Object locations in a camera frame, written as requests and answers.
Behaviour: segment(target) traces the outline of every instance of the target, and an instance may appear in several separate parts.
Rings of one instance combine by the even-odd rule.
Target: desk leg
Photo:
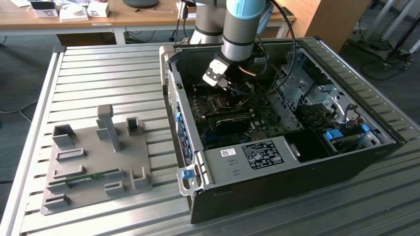
[[[288,37],[288,33],[289,33],[288,24],[285,22],[283,22],[283,24],[279,27],[276,38],[285,38],[285,37]]]
[[[113,35],[116,37],[117,44],[125,44],[124,32],[125,32],[125,27],[113,28]]]

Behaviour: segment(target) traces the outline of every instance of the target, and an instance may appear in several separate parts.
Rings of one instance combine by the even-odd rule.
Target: blue release tab
[[[181,171],[181,178],[191,179],[196,176],[195,170],[184,170]]]
[[[363,129],[363,131],[364,131],[365,133],[371,130],[371,128],[369,128],[369,126],[368,126],[367,124],[363,124],[363,125],[361,125],[361,129]]]
[[[181,121],[183,118],[181,118],[181,112],[177,112],[176,113],[176,117],[175,117],[176,121]]]
[[[341,134],[340,130],[337,130],[337,129],[328,130],[327,133],[325,133],[325,136],[327,136],[327,138],[329,140],[344,137],[344,135]]]

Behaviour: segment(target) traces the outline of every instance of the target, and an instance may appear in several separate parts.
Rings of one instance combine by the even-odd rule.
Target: black cable
[[[287,80],[288,80],[288,78],[289,78],[289,76],[291,76],[291,74],[292,74],[293,67],[295,67],[295,60],[296,60],[296,38],[295,38],[295,32],[293,32],[292,24],[291,24],[291,22],[289,22],[289,20],[288,20],[288,16],[285,15],[285,13],[284,13],[284,11],[283,11],[283,9],[281,9],[281,6],[276,3],[275,0],[271,0],[271,2],[272,2],[272,4],[276,6],[276,8],[279,9],[280,14],[281,14],[281,16],[283,16],[283,18],[284,18],[284,20],[285,20],[285,22],[287,22],[287,25],[288,25],[288,27],[289,27],[289,30],[291,30],[292,43],[293,43],[292,64],[291,64],[291,66],[289,66],[289,71],[288,71],[288,74],[287,74],[285,77],[284,77],[283,82],[279,83],[277,86],[276,86],[271,91],[268,91],[268,92],[264,93],[264,94],[245,93],[245,92],[241,92],[241,91],[239,91],[239,90],[236,90],[236,89],[233,89],[233,88],[229,87],[229,89],[231,89],[233,92],[236,92],[236,93],[239,93],[239,94],[243,94],[243,95],[247,95],[247,96],[252,96],[252,97],[265,97],[265,96],[268,96],[272,92],[275,92],[275,91],[280,88],[280,86],[287,82]],[[279,68],[275,67],[273,65],[272,65],[272,67],[275,68],[276,72],[277,72],[279,75],[280,75],[281,73],[280,73]]]
[[[132,33],[132,34],[135,34],[135,35],[139,35],[139,34],[141,34],[141,32],[143,32],[143,31],[140,31],[139,33],[133,33],[133,32],[129,32],[129,33]]]
[[[180,18],[181,18],[183,4],[185,4],[184,1],[181,2],[181,6],[179,8],[179,13],[177,13],[176,28],[175,28],[175,45],[176,45],[176,41],[177,41],[177,29],[179,29],[179,21],[180,21]]]
[[[256,37],[257,37],[257,40],[259,40],[259,42],[260,42],[260,45],[261,45],[261,48],[263,48],[263,52],[264,52],[264,55],[265,55],[265,64],[264,64],[264,69],[263,69],[263,71],[261,71],[261,73],[259,73],[256,76],[260,76],[261,74],[264,74],[265,73],[265,71],[267,71],[267,68],[268,68],[268,59],[269,59],[269,55],[268,55],[268,52],[267,52],[267,50],[265,50],[265,46],[264,46],[264,44],[263,44],[263,41],[261,41],[261,38],[260,38],[260,35],[257,35],[256,34]]]
[[[179,18],[176,21],[176,29],[175,29],[175,45],[176,45],[176,41],[177,41],[177,28],[179,28]]]
[[[372,80],[385,81],[385,80],[389,80],[392,77],[397,76],[399,74],[401,74],[401,73],[404,72],[404,71],[400,71],[400,72],[397,72],[397,73],[395,73],[395,74],[387,76],[385,78],[379,79],[379,78],[371,76],[371,75],[365,72],[365,70],[364,70],[364,68],[365,68],[367,65],[371,65],[371,64],[377,63],[377,62],[383,62],[381,57],[377,57],[377,60],[375,60],[375,61],[372,61],[372,62],[368,62],[368,63],[365,63],[365,64],[363,64],[363,65],[360,66],[360,71],[361,71],[361,73],[363,73],[367,77],[369,77]]]
[[[184,24],[183,24],[183,30],[184,30],[184,36],[185,36],[185,38],[188,38],[188,36],[187,36],[187,31],[185,31],[185,19],[184,19]]]
[[[307,96],[309,95],[311,91],[313,90],[313,88],[316,87],[316,83],[313,82],[308,91],[304,93],[303,97],[299,99],[297,101],[297,105],[300,105],[304,102],[304,99],[307,98]]]
[[[4,44],[5,41],[7,41],[7,36],[4,36],[4,40],[3,40],[3,42],[0,43],[0,45]]]
[[[12,180],[0,180],[0,184],[11,184],[11,183],[13,183]]]
[[[140,40],[136,36],[133,36],[133,35],[131,34],[131,32],[128,32],[128,35],[129,35],[131,37],[133,37],[133,39],[136,39],[137,41],[140,41],[140,43],[144,43],[144,41]]]
[[[405,8],[407,4],[408,4],[411,1],[412,1],[412,0],[408,0],[408,1],[407,1],[407,3],[404,4],[401,10]],[[381,31],[380,34],[379,34],[379,39],[381,38],[383,33],[384,33],[385,30],[388,29],[391,22],[393,22],[397,17],[399,17],[399,15],[396,15],[396,16],[392,18],[392,20],[388,22],[385,28],[383,29],[383,31]]]
[[[136,40],[139,40],[140,43],[148,43],[152,40],[155,33],[156,33],[156,30],[153,31],[151,38],[147,41],[143,41],[137,37],[135,37],[131,32],[128,32],[129,36],[133,37]]]
[[[360,33],[360,36],[361,36],[361,42],[365,43],[365,38],[364,38],[363,33],[361,33],[361,17],[359,18],[359,33]]]
[[[145,41],[145,43],[148,43],[148,42],[152,40],[152,38],[153,38],[153,36],[155,36],[155,33],[156,33],[156,30],[153,31],[152,36],[151,36],[151,38]]]

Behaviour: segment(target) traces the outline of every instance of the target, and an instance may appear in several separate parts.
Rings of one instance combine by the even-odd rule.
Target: cable
[[[291,22],[289,22],[289,20],[288,20],[288,17],[287,17],[287,15],[285,15],[285,13],[284,13],[284,11],[283,11],[283,9],[281,9],[281,6],[276,3],[275,0],[271,0],[271,2],[272,2],[272,4],[276,6],[276,8],[279,9],[280,14],[281,14],[281,16],[283,16],[283,18],[284,18],[284,20],[285,20],[285,22],[287,22],[287,25],[288,25],[288,27],[289,27],[289,30],[291,30],[292,43],[293,43],[292,64],[291,64],[291,66],[289,66],[289,71],[288,71],[288,74],[287,74],[285,77],[284,77],[283,82],[279,83],[277,86],[276,86],[271,91],[268,91],[268,92],[264,93],[264,94],[245,93],[245,92],[241,92],[241,91],[239,91],[239,90],[236,90],[236,89],[233,89],[233,88],[229,87],[229,89],[231,89],[233,92],[236,92],[236,93],[239,93],[239,94],[243,94],[243,95],[247,95],[247,96],[252,96],[252,97],[265,97],[265,96],[268,96],[272,92],[275,92],[275,91],[280,88],[280,86],[287,82],[287,80],[288,80],[288,78],[289,78],[289,76],[291,76],[291,74],[292,74],[293,67],[295,67],[295,60],[296,60],[296,38],[295,38],[293,28],[292,28]],[[280,75],[281,72],[280,72],[279,68],[275,67],[273,64],[271,64],[271,66],[275,68],[276,72],[277,72],[279,75]]]
[[[361,41],[365,43],[365,38],[364,38],[363,33],[361,33],[361,17],[359,18],[359,33],[361,36]]]
[[[128,32],[128,34],[129,34],[136,40],[139,40],[140,43],[148,43],[148,42],[152,40],[152,38],[153,38],[153,36],[155,36],[155,33],[156,33],[156,30],[153,31],[151,38],[149,38],[147,41],[143,41],[143,40],[140,40],[137,37],[135,37],[131,32]]]
[[[412,0],[408,0],[408,1],[407,1],[407,3],[404,4],[401,10],[405,8],[407,4],[408,4],[411,1],[412,1]],[[379,34],[379,39],[381,38],[383,33],[384,33],[385,30],[388,29],[391,22],[393,22],[397,17],[399,17],[399,15],[396,15],[396,16],[392,18],[392,20],[388,22],[385,28],[383,29],[383,31],[381,31],[380,34]]]
[[[240,71],[243,71],[245,74],[248,74],[248,75],[256,77],[256,74],[255,74],[253,72],[251,72],[251,71],[247,71],[240,65],[237,66],[237,68],[239,68]]]
[[[133,32],[128,32],[128,33],[132,33],[132,34],[135,34],[135,35],[139,35],[139,34],[141,34],[141,32],[143,32],[143,31],[140,31],[139,33],[133,33]]]
[[[265,73],[267,67],[268,67],[268,66],[267,66],[267,65],[268,65],[268,58],[269,58],[269,55],[268,55],[268,52],[267,52],[267,50],[265,50],[265,47],[264,47],[264,44],[263,44],[260,35],[256,34],[256,36],[257,36],[257,40],[260,41],[261,50],[263,50],[264,56],[265,56],[264,69],[263,69],[263,71],[261,71],[259,74],[255,74],[253,72],[251,72],[251,71],[248,71],[247,69],[244,69],[240,65],[237,66],[237,68],[240,69],[240,71],[243,71],[245,74],[248,74],[248,75],[251,75],[251,76],[253,76],[253,77],[260,76],[261,74]]]
[[[9,114],[9,113],[15,113],[19,112],[20,115],[28,120],[29,123],[32,123],[29,117],[23,113],[24,109],[27,109],[32,104],[36,104],[39,101],[35,100],[33,102],[28,103],[27,105],[24,105],[20,109],[17,110],[12,110],[12,111],[1,111],[0,110],[0,114]]]
[[[140,40],[136,36],[133,36],[133,35],[131,34],[131,32],[128,32],[128,35],[129,35],[131,37],[133,37],[137,41],[140,41],[140,43],[144,43],[144,41]]]
[[[363,64],[363,65],[360,66],[360,71],[361,71],[361,73],[363,73],[367,77],[369,77],[372,80],[385,81],[385,80],[389,80],[392,77],[397,76],[399,74],[401,74],[401,73],[404,72],[404,71],[400,71],[400,72],[397,72],[397,73],[389,75],[388,77],[385,77],[385,78],[383,78],[383,79],[379,79],[379,78],[371,76],[371,75],[365,72],[364,68],[365,68],[367,65],[371,65],[371,64],[377,63],[377,62],[380,62],[380,61],[381,61],[381,58],[377,57],[377,60],[375,60],[375,61],[372,61],[372,62],[368,62],[368,63],[365,63],[365,64]]]
[[[184,23],[183,23],[183,30],[184,30],[184,36],[185,36],[185,38],[188,38],[188,36],[187,36],[187,31],[185,31],[185,19],[184,19]]]
[[[24,105],[24,106],[23,106],[20,109],[17,109],[17,110],[12,110],[12,111],[1,111],[1,110],[0,110],[0,113],[8,114],[8,113],[19,112],[19,111],[24,110],[27,107],[29,107],[32,104],[36,104],[37,102],[39,102],[39,101],[35,100],[33,102],[28,103],[27,105]]]
[[[156,30],[153,31],[152,36],[151,36],[151,38],[145,41],[145,43],[148,43],[148,42],[152,40],[152,38],[153,38],[153,36],[155,36],[155,33],[156,33]]]
[[[4,36],[4,40],[3,40],[3,42],[0,43],[0,45],[4,44],[5,41],[7,41],[7,36]]]
[[[307,98],[307,96],[309,95],[315,87],[316,87],[316,83],[313,82],[308,91],[304,93],[303,97],[299,99],[297,105],[300,105],[304,102],[304,99]]]
[[[177,20],[176,20],[176,29],[175,29],[175,45],[176,45],[176,41],[177,41],[177,29],[179,29],[179,21],[181,18],[181,9],[183,9],[183,4],[185,4],[185,2],[181,2],[181,7],[179,8],[179,13],[177,13]]]
[[[11,183],[13,183],[12,180],[0,180],[0,184],[11,184]]]
[[[24,114],[23,111],[19,111],[20,115],[28,120],[28,122],[32,124],[32,120],[29,119],[29,117],[27,117],[27,115]]]

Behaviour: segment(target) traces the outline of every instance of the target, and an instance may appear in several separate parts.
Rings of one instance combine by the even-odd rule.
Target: power supply label
[[[277,148],[272,141],[243,146],[252,169],[261,169],[283,163]]]

